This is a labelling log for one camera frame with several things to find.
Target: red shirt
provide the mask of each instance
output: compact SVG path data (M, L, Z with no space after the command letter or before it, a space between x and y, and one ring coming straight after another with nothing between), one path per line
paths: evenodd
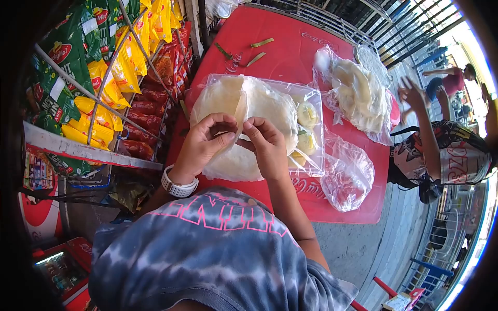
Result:
M448 96L464 89L464 75L462 69L454 67L453 70L455 74L447 75L443 78L443 86Z

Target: red table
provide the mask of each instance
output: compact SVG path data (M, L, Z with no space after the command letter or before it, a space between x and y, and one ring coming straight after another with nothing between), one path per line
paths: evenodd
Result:
M268 38L274 38L275 41L259 48L250 48L251 43ZM332 34L284 15L245 6L239 6L232 13L214 42L218 42L225 51L232 53L234 59L226 61L223 54L212 45L202 61L192 86L202 83L210 73L244 74L258 78L308 84L313 80L312 66L315 52L325 44L328 44L342 58L353 59L353 46ZM266 55L250 67L239 65L238 62L243 65L247 64L261 52L265 52ZM192 92L190 96L187 96L185 101L189 111L198 96L194 93ZM330 125L333 115L334 113L329 109L323 108L323 119L327 127L344 140L364 149L372 160L375 167L373 188L359 209L341 213L328 203L316 178L293 177L292 180L301 205L311 221L377 223L380 219L385 195L389 147L372 142L365 134L345 120L343 120L344 125ZM184 137L179 134L188 127L187 120L181 114L175 125L166 161L167 165L176 161L184 140ZM238 189L271 208L265 181L233 183L221 179L209 181L203 175L199 176L199 189L212 185Z

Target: tie-dye shirt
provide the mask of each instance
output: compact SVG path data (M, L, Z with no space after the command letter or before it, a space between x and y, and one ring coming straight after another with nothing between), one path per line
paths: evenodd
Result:
M307 259L267 207L233 189L169 202L95 234L89 292L103 311L345 310L358 293Z

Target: black strap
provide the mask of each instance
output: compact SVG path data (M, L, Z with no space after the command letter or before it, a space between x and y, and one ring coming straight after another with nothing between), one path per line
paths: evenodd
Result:
M415 126L415 125L409 126L407 128L402 129L401 131L392 133L391 136L401 135L401 134L413 132L413 131L420 131L420 127Z

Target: white wristwatch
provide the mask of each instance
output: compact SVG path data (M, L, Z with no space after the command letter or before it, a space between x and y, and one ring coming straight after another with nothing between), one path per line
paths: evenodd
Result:
M197 189L197 186L199 185L199 180L197 178L194 178L194 181L188 185L175 184L174 182L171 181L171 179L168 177L167 174L167 172L170 169L172 169L173 166L175 165L174 164L170 165L164 169L164 172L162 173L161 184L166 189L166 191L172 196L177 198L186 198Z

